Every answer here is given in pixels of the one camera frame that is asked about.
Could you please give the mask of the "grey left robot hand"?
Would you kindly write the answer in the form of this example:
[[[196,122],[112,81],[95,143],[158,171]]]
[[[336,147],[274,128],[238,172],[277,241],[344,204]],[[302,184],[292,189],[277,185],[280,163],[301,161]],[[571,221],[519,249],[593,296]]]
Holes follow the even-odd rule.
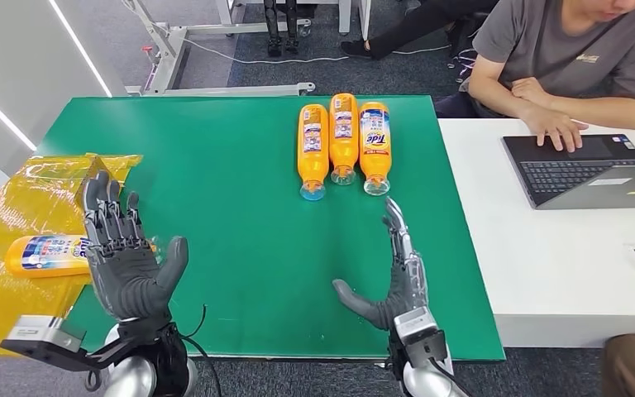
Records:
[[[99,302],[118,321],[156,318],[169,312],[169,302],[189,263],[188,240],[173,237],[158,262],[146,238],[138,209],[139,196],[120,201],[120,185],[105,170],[84,186],[86,257]]]

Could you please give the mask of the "person's left hand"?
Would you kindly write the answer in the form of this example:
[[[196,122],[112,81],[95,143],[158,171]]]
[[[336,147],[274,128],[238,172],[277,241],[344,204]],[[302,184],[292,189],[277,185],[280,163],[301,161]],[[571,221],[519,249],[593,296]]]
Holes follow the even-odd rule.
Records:
[[[516,98],[527,100],[543,108],[549,108],[552,101],[552,96],[534,77],[513,81],[511,91]]]

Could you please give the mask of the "person's right hand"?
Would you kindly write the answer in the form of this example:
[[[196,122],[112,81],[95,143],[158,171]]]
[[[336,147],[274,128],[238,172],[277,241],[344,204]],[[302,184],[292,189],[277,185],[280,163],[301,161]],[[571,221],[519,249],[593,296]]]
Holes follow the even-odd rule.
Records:
[[[556,151],[574,152],[580,149],[583,146],[581,133],[588,128],[587,124],[574,121],[563,113],[543,108],[529,110],[522,120],[536,136],[537,146],[544,146],[549,138]]]

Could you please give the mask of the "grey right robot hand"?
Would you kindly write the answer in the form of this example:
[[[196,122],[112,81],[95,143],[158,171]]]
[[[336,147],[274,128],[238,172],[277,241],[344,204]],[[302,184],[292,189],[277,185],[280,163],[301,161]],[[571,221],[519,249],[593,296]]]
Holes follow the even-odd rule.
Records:
[[[341,279],[335,279],[332,287],[350,311],[378,329],[390,330],[399,315],[428,306],[428,291],[423,259],[413,248],[403,212],[392,198],[387,197],[384,202],[383,223],[389,232],[392,252],[386,297],[379,301],[365,299]]]

